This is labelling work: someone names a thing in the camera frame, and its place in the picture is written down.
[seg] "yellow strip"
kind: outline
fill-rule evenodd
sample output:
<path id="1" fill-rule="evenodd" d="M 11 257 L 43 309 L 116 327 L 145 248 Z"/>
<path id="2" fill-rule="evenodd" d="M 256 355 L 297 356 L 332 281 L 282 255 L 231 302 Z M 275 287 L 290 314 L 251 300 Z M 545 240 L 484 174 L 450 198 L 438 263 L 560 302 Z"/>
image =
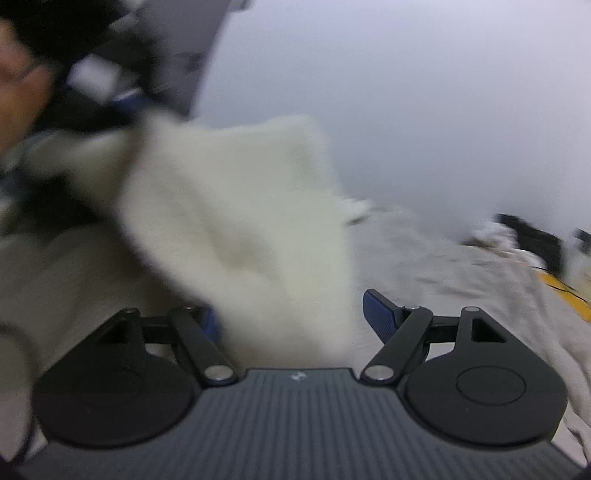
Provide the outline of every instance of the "yellow strip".
<path id="1" fill-rule="evenodd" d="M 538 272 L 540 275 L 541 280 L 546 284 L 550 285 L 551 287 L 562 288 L 564 290 L 570 290 L 566 285 L 564 285 L 560 280 L 553 277 L 549 273 L 546 272 Z M 583 300 L 578 299 L 569 291 L 559 291 L 554 290 L 558 295 L 560 295 L 566 303 L 568 303 L 572 308 L 574 308 L 579 315 L 583 318 L 583 320 L 591 323 L 591 308 L 587 303 Z"/>

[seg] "blue gripper pad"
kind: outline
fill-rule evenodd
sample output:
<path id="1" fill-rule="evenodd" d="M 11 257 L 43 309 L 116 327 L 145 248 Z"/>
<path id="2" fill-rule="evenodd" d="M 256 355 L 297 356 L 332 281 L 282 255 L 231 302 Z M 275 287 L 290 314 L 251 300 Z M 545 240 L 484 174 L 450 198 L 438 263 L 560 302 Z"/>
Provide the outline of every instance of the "blue gripper pad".
<path id="1" fill-rule="evenodd" d="M 363 294 L 363 316 L 379 339 L 386 343 L 402 325 L 402 310 L 374 289 Z"/>

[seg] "person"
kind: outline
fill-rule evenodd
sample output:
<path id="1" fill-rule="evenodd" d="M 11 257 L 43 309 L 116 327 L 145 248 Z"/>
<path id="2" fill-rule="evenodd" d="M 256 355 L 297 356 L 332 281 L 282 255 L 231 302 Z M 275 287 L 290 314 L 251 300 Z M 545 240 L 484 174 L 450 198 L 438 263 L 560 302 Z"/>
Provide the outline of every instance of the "person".
<path id="1" fill-rule="evenodd" d="M 12 24 L 0 19 L 0 155 L 26 136 L 51 97 L 51 71 L 35 63 Z"/>

